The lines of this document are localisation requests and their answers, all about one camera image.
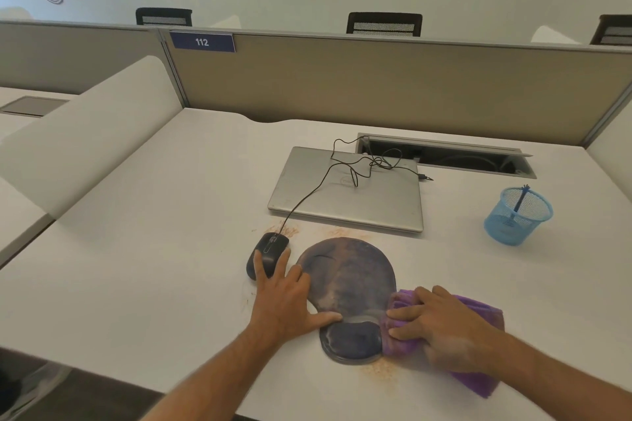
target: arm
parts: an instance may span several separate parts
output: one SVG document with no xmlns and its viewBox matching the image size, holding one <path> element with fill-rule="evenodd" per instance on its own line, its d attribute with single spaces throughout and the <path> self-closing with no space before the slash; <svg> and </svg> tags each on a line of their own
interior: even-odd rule
<svg viewBox="0 0 632 421">
<path fill-rule="evenodd" d="M 207 361 L 149 411 L 142 421 L 229 421 L 257 376 L 290 339 L 334 321 L 338 313 L 307 312 L 310 276 L 290 268 L 289 249 L 274 275 L 265 276 L 261 253 L 255 254 L 257 298 L 248 327 L 224 350 Z"/>
<path fill-rule="evenodd" d="M 415 289 L 422 305 L 391 310 L 411 321 L 389 330 L 398 339 L 423 338 L 431 364 L 458 372 L 483 372 L 529 398 L 557 421 L 632 418 L 632 393 L 554 360 L 494 328 L 440 286 Z"/>
</svg>

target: mouse pad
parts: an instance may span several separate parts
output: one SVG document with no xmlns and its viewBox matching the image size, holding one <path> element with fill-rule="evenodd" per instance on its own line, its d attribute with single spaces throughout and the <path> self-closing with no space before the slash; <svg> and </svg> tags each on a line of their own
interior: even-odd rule
<svg viewBox="0 0 632 421">
<path fill-rule="evenodd" d="M 382 355 L 379 321 L 397 290 L 388 258 L 366 241 L 330 238 L 309 247 L 297 262 L 312 277 L 308 299 L 343 321 L 320 329 L 320 344 L 332 360 L 366 364 Z"/>
</svg>

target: mouse cable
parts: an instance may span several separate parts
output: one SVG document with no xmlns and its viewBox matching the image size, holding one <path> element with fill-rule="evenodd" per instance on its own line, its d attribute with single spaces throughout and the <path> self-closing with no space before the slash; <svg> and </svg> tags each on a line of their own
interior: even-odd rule
<svg viewBox="0 0 632 421">
<path fill-rule="evenodd" d="M 285 217 L 285 220 L 283 221 L 283 225 L 280 226 L 280 230 L 277 232 L 277 234 L 280 235 L 283 232 L 283 228 L 285 228 L 285 224 L 288 222 L 289 217 L 292 216 L 292 214 L 301 205 L 301 203 L 303 203 L 305 200 L 307 200 L 309 197 L 311 197 L 316 192 L 316 190 L 318 190 L 322 186 L 322 184 L 325 183 L 325 179 L 329 175 L 329 172 L 331 171 L 332 168 L 334 168 L 337 165 L 345 165 L 345 166 L 347 166 L 349 168 L 349 170 L 351 172 L 351 176 L 352 176 L 353 186 L 355 188 L 358 188 L 358 185 L 359 185 L 359 178 L 358 177 L 371 178 L 371 174 L 373 173 L 373 167 L 374 166 L 377 166 L 377 167 L 382 168 L 384 170 L 394 170 L 396 168 L 400 168 L 401 170 L 408 170 L 408 171 L 414 173 L 415 175 L 417 175 L 417 177 L 418 177 L 420 182 L 422 182 L 423 180 L 430 180 L 431 182 L 434 181 L 434 180 L 432 180 L 431 177 L 427 177 L 426 175 L 424 175 L 422 173 L 418 173 L 418 172 L 416 172 L 414 170 L 410 170 L 410 168 L 405 167 L 405 166 L 399 166 L 399 162 L 403 158 L 403 153 L 402 153 L 402 151 L 399 148 L 389 148 L 387 151 L 382 153 L 381 156 L 375 156 L 371 152 L 371 146 L 369 145 L 368 146 L 368 156 L 364 155 L 364 156 L 360 157 L 359 159 L 357 159 L 354 162 L 343 162 L 343 161 L 340 161 L 340 160 L 337 160 L 336 158 L 334 158 L 334 155 L 336 153 L 336 142 L 342 142 L 344 144 L 349 145 L 349 144 L 357 142 L 361 138 L 366 138 L 367 140 L 370 140 L 370 137 L 368 135 L 364 135 L 364 136 L 358 137 L 355 140 L 352 140 L 351 142 L 345 142 L 342 138 L 337 138 L 336 140 L 334 140 L 334 148 L 331 151 L 331 155 L 330 155 L 329 159 L 335 161 L 336 163 L 334 163 L 333 165 L 329 166 L 328 170 L 325 172 L 325 176 L 322 177 L 322 180 L 320 180 L 320 184 L 318 184 L 318 186 L 316 188 L 314 188 L 311 192 L 309 192 L 307 195 L 305 195 L 303 197 L 303 199 L 301 201 L 299 201 L 296 204 L 296 206 L 288 213 L 288 216 Z M 390 151 L 397 151 L 397 152 L 399 152 L 398 161 L 395 162 L 395 164 L 392 164 L 392 163 L 388 162 L 384 158 L 384 154 L 386 154 L 386 153 L 388 153 Z M 353 167 L 353 165 L 355 165 L 356 163 L 361 162 L 362 160 L 370 160 L 370 162 L 368 164 L 368 175 L 362 175 L 361 173 L 359 173 Z"/>
</svg>

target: white desk surface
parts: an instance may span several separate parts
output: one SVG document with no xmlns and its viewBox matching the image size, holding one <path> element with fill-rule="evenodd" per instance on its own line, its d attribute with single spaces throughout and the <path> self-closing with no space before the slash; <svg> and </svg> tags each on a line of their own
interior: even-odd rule
<svg viewBox="0 0 632 421">
<path fill-rule="evenodd" d="M 26 95 L 71 99 L 74 95 L 40 92 L 37 90 L 0 87 L 0 107 Z M 0 143 L 38 118 L 0 113 Z M 52 219 L 41 208 L 0 177 L 0 265 L 38 234 Z"/>
<path fill-rule="evenodd" d="M 420 184 L 421 236 L 291 219 L 290 263 L 324 238 L 363 238 L 390 259 L 398 288 L 442 284 L 501 307 L 508 331 L 632 388 L 632 205 L 582 148 L 302 120 L 263 124 L 192 109 L 0 272 L 0 345 L 169 390 L 246 326 L 255 295 L 246 259 L 281 222 L 266 207 L 292 146 L 329 149 L 359 132 L 520 147 L 534 155 L 538 179 L 424 168 L 435 181 Z M 483 220 L 503 188 L 526 182 L 555 216 L 521 247 L 500 245 Z M 483 400 L 419 358 L 336 364 L 317 333 L 273 358 L 239 413 L 263 421 L 549 419 L 507 386 Z"/>
</svg>

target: hand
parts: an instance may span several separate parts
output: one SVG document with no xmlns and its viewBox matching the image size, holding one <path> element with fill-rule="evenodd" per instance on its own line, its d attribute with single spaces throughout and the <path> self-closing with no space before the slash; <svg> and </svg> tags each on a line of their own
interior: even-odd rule
<svg viewBox="0 0 632 421">
<path fill-rule="evenodd" d="M 423 338 L 428 360 L 440 369 L 485 372 L 488 358 L 505 333 L 441 286 L 435 286 L 432 292 L 420 286 L 415 295 L 422 305 L 387 312 L 392 319 L 410 322 L 390 329 L 389 334 L 402 340 Z"/>
<path fill-rule="evenodd" d="M 250 326 L 259 330 L 263 339 L 270 341 L 276 348 L 290 339 L 343 319 L 340 313 L 313 315 L 307 311 L 311 279 L 299 265 L 292 266 L 286 276 L 289 254 L 290 249 L 286 248 L 269 280 L 258 250 L 254 257 L 257 298 L 252 308 Z"/>
</svg>

